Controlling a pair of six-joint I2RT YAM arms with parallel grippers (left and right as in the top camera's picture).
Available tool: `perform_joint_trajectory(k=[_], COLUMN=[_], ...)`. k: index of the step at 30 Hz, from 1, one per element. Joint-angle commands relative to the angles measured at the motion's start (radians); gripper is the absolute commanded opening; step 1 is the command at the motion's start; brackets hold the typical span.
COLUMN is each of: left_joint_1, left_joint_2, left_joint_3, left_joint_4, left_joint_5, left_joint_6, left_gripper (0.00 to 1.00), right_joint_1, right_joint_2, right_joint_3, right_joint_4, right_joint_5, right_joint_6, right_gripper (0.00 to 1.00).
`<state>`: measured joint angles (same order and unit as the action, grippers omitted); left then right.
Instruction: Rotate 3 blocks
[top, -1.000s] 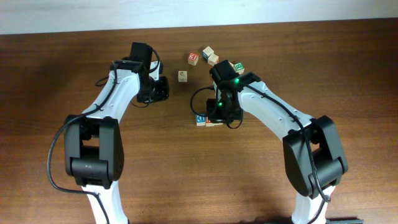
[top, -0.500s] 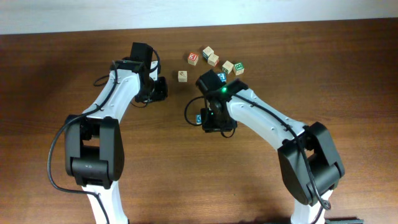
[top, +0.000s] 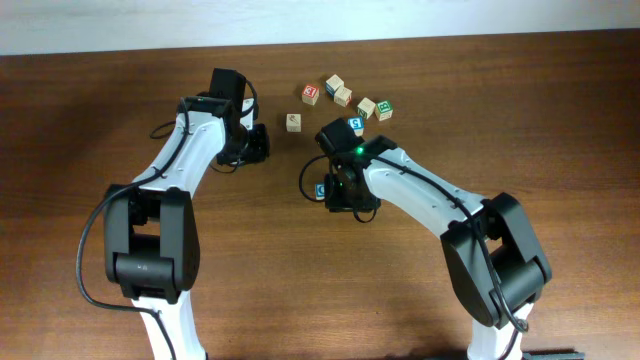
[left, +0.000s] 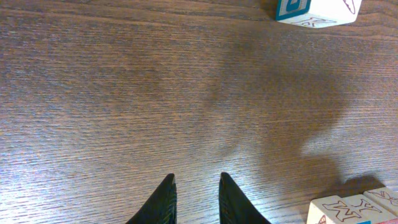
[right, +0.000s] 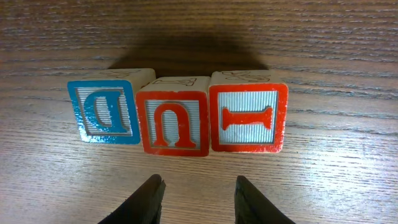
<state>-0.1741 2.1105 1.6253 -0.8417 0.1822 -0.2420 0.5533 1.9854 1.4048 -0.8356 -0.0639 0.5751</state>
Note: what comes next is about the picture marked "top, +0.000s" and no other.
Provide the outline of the blue letter D block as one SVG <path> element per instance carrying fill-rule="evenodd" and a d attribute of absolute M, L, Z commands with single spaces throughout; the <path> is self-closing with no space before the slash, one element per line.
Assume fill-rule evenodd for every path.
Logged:
<path fill-rule="evenodd" d="M 325 186 L 323 184 L 315 185 L 315 197 L 319 201 L 322 201 L 325 199 Z"/>

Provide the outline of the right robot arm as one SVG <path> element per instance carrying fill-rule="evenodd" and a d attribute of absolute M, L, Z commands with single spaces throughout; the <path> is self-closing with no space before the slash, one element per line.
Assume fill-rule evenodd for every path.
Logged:
<path fill-rule="evenodd" d="M 366 141 L 343 119 L 315 141 L 329 161 L 329 211 L 359 219 L 387 201 L 440 239 L 454 293 L 472 318 L 467 358 L 527 358 L 527 317 L 552 269 L 521 204 L 507 193 L 488 199 L 454 186 L 389 138 Z"/>

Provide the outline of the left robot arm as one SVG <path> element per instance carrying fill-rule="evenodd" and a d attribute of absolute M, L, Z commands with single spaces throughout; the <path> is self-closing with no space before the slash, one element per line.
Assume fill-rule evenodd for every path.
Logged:
<path fill-rule="evenodd" d="M 258 123 L 251 82 L 216 68 L 208 90 L 180 100 L 174 128 L 151 165 L 105 194 L 107 279 L 140 313 L 157 359 L 205 359 L 191 305 L 200 265 L 192 199 L 211 163 L 237 169 L 265 161 L 269 138 Z"/>

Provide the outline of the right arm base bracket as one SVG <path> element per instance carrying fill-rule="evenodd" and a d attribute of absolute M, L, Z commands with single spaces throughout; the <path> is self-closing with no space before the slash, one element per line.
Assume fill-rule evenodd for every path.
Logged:
<path fill-rule="evenodd" d="M 582 352 L 554 352 L 554 353 L 524 353 L 523 360 L 585 360 L 586 355 Z"/>

